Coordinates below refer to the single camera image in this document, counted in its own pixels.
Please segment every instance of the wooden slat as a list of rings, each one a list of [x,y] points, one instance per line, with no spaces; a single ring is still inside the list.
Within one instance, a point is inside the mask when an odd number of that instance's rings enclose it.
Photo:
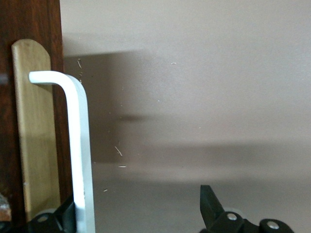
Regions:
[[[51,86],[29,82],[30,71],[50,70],[50,56],[37,42],[22,39],[12,46],[18,133],[27,220],[60,205]]]

